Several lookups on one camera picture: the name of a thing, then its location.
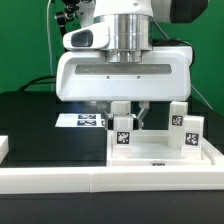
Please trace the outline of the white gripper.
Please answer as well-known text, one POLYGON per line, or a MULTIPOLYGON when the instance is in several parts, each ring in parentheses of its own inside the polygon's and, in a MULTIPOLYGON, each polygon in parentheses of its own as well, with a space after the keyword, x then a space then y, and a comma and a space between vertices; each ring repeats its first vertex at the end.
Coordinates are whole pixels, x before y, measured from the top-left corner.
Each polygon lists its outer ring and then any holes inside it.
POLYGON ((139 63, 108 63, 102 51, 70 51, 58 63, 56 94, 63 101, 100 101, 106 130, 114 129, 104 101, 133 104, 134 129, 141 130, 148 101, 184 101, 191 92, 189 46, 155 47, 139 63))

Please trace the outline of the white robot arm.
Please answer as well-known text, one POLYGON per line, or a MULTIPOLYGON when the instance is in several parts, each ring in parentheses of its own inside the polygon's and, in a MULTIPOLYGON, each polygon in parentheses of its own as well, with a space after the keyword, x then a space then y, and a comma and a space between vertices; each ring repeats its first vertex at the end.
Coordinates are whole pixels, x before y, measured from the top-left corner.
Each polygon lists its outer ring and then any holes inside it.
POLYGON ((141 121, 152 101, 184 101, 191 92, 190 66, 194 51, 178 39, 152 38, 160 22, 191 23, 209 0, 92 0, 81 2, 81 28, 63 36, 66 52, 56 75, 56 94, 62 101, 95 101, 105 126, 126 120, 123 110, 107 112, 119 102, 138 102, 141 121))

